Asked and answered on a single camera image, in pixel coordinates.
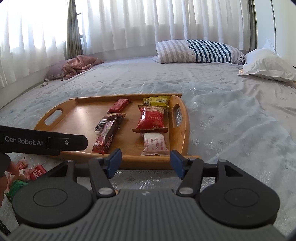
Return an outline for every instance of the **wooden tray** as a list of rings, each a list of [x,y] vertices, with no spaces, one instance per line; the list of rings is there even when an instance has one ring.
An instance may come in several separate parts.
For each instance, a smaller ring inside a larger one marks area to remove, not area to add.
[[[164,116],[164,124],[169,127],[168,133],[164,133],[166,147],[169,150],[175,149],[185,156],[189,142],[189,117],[186,106],[180,98],[182,94],[132,94],[73,98],[47,112],[38,122],[35,130],[79,134],[87,137],[89,145],[84,151],[62,151],[57,157],[59,159],[84,162],[92,157],[103,156],[91,152],[98,137],[98,132],[95,132],[94,128],[117,100],[129,99],[133,102],[122,111],[127,115],[116,133],[109,152],[115,148],[122,150],[123,158],[120,167],[122,169],[171,169],[169,156],[140,156],[144,149],[143,137],[131,130],[138,124],[141,115],[138,105],[143,104],[143,98],[162,95],[171,96],[169,101],[171,109]],[[178,108],[182,114],[182,122],[179,126],[176,124],[175,116]],[[57,110],[62,112],[61,115],[50,125],[46,125],[45,120]]]

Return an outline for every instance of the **curtain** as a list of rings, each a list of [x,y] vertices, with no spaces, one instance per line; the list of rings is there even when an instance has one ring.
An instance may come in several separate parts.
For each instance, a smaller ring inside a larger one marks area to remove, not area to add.
[[[250,47],[246,0],[77,0],[86,54],[170,39]]]
[[[257,49],[257,23],[254,0],[249,0],[250,12],[250,51]]]
[[[77,55],[83,54],[78,28],[75,0],[69,1],[66,45],[67,59],[75,58]]]
[[[65,60],[62,0],[4,0],[0,4],[0,88]]]

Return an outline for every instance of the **striped pillow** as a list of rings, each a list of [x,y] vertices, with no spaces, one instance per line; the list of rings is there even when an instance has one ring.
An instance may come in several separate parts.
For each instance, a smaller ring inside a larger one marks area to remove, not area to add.
[[[245,59],[241,51],[230,45],[200,39],[158,42],[156,50],[158,56],[153,59],[161,64],[174,62],[243,64]]]

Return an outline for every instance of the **bed sheet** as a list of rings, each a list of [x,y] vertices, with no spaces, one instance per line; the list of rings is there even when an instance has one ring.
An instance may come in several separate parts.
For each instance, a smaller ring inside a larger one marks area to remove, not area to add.
[[[296,227],[295,84],[238,76],[230,63],[158,64],[151,58],[111,61],[66,80],[36,87],[0,110],[0,124],[34,128],[55,105],[73,97],[129,93],[183,93],[190,118],[189,155],[208,163],[228,159],[273,188],[281,199],[276,228],[288,234]],[[13,161],[21,154],[12,153]],[[59,163],[25,155],[30,165],[49,170]],[[87,178],[79,183],[90,188]],[[118,171],[111,180],[121,188],[173,188],[174,171]],[[204,179],[202,187],[214,182]],[[13,230],[17,223],[4,200],[0,219]]]

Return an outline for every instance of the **white snack package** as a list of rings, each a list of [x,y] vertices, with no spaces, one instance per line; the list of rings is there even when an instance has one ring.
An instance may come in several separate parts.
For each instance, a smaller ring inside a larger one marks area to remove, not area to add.
[[[169,156],[170,152],[165,146],[165,138],[161,133],[151,132],[142,134],[145,143],[145,149],[141,156],[160,155]]]

